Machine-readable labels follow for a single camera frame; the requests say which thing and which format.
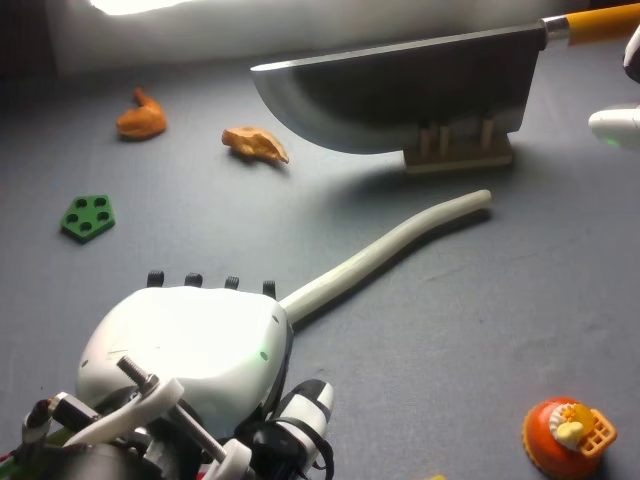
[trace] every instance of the toy dessert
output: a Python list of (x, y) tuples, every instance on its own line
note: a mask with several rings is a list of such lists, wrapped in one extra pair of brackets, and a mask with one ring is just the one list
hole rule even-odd
[(616, 439), (615, 427), (598, 410), (572, 398), (550, 398), (524, 420), (522, 440), (531, 461), (546, 475), (578, 480), (594, 474)]

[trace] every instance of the light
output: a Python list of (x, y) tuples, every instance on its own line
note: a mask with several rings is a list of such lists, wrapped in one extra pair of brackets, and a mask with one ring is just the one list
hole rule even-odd
[(607, 145), (611, 145), (612, 147), (620, 146), (620, 142), (618, 142), (617, 140), (614, 140), (613, 138), (605, 138), (604, 143), (606, 143)]
[(191, 0), (90, 0), (91, 5), (107, 15), (130, 15), (158, 8), (173, 7)]

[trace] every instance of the table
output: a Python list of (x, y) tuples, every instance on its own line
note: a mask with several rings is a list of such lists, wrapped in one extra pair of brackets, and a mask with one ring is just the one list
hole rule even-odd
[[(32, 404), (73, 391), (102, 317), (145, 285), (201, 272), (280, 298), (398, 223), (482, 188), (489, 221), (416, 246), (297, 333), (288, 386), (332, 383), (336, 478), (540, 478), (520, 443), (527, 410), (571, 395), (620, 436), (602, 478), (640, 477), (640, 162), (591, 136), (588, 116), (638, 99), (623, 43), (543, 52), (516, 163), (441, 180), (400, 153), (357, 157), (272, 117), (253, 62), (159, 66), (7, 86), (0, 119), (0, 439)], [(114, 122), (145, 87), (168, 131), (120, 142)], [(230, 126), (271, 130), (291, 163), (231, 157)], [(71, 199), (108, 194), (116, 226), (80, 246), (58, 232)]]

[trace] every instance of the knife handle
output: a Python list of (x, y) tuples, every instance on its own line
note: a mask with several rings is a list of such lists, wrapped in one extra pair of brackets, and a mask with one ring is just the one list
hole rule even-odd
[(630, 37), (640, 24), (640, 3), (566, 15), (569, 45)]

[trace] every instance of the bright light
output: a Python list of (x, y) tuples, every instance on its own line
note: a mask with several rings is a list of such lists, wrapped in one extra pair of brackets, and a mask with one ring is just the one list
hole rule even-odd
[(129, 15), (158, 8), (173, 7), (191, 0), (91, 0), (91, 4), (108, 15)]

